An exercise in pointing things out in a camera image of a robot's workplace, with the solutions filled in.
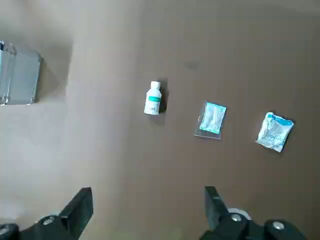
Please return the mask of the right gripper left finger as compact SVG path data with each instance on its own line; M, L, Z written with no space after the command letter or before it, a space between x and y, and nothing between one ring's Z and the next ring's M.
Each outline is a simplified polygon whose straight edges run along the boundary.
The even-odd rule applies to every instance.
M2 240L78 240L93 216L91 187L83 187L58 215L48 215L20 230L16 223L0 225Z

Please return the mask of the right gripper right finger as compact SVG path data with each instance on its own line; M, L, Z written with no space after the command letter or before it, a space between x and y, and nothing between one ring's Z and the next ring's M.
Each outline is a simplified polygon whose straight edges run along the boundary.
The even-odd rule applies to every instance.
M216 188L204 187L205 216L209 224L201 240L305 240L292 223L270 219L259 225L243 210L227 208Z

